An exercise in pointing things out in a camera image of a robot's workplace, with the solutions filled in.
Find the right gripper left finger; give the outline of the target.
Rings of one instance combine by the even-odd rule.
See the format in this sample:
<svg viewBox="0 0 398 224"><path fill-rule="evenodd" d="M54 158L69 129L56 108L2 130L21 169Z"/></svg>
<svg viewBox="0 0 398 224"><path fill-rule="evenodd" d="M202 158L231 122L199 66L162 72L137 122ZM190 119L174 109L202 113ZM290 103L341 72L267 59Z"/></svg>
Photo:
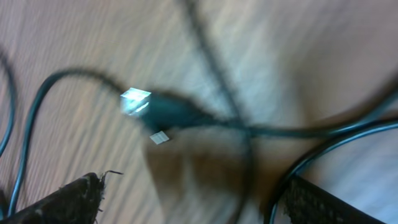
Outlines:
<svg viewBox="0 0 398 224"><path fill-rule="evenodd" d="M16 212L14 203L24 178L22 174L18 175L9 209L7 213L1 210L1 224L94 224L104 199L105 180L109 173L120 174L114 170L107 170L100 176L89 172Z"/></svg>

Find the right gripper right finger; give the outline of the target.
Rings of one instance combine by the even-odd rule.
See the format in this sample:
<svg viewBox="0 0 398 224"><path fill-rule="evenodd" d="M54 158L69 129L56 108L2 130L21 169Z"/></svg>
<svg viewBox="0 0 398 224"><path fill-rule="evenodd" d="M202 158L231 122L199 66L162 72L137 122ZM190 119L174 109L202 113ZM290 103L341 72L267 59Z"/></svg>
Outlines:
<svg viewBox="0 0 398 224"><path fill-rule="evenodd" d="M289 183L282 199L293 224L383 224L301 177Z"/></svg>

